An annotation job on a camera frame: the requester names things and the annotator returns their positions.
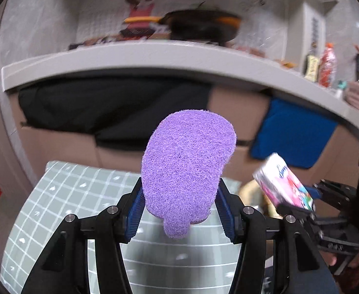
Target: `orange pan handle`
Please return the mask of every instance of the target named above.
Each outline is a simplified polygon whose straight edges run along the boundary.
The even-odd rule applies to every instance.
[[[218,17],[215,21],[227,25],[231,25],[236,29],[239,29],[239,27],[241,26],[241,19],[238,19],[237,17],[222,16],[222,17]]]
[[[124,20],[124,23],[136,22],[155,22],[158,23],[162,18],[160,16],[133,16]]]

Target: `human hand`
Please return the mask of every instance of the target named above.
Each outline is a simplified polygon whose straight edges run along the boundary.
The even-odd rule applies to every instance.
[[[329,252],[323,252],[320,251],[325,263],[328,266],[333,266],[336,264],[337,262],[337,257],[334,253],[329,253]],[[348,267],[350,268],[356,268],[359,266],[359,253],[355,256],[355,258],[348,264]]]

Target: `green grid mat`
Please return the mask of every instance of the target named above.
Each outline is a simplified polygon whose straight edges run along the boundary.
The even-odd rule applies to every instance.
[[[132,191],[140,174],[51,161],[22,207],[8,238],[0,279],[11,294],[20,294],[28,274],[52,233],[70,213],[97,215]],[[241,183],[224,178],[230,192]],[[192,225],[184,239],[170,239],[162,221],[146,209],[136,236],[121,244],[134,294],[225,294],[235,272],[240,245],[224,235],[215,205],[204,222]],[[99,294],[95,244],[88,242],[89,281]]]

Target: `frying pan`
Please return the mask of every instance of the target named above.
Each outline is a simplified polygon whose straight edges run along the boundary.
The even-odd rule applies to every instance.
[[[139,16],[124,20],[124,23],[135,22],[168,25],[172,40],[212,41],[224,46],[237,35],[241,18],[218,10],[178,10],[167,13],[164,17]]]

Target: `metal screw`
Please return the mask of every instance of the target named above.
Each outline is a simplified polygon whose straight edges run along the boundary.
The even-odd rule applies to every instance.
[[[75,215],[74,214],[69,214],[65,217],[65,221],[67,222],[72,222],[73,220],[75,220]]]
[[[114,214],[118,212],[118,208],[115,205],[112,205],[110,207],[107,208],[107,212],[110,214]]]
[[[296,221],[295,217],[292,216],[292,215],[288,215],[286,216],[286,220],[289,222],[289,223],[294,223]]]
[[[254,209],[252,207],[244,207],[243,212],[246,213],[246,214],[253,214]]]

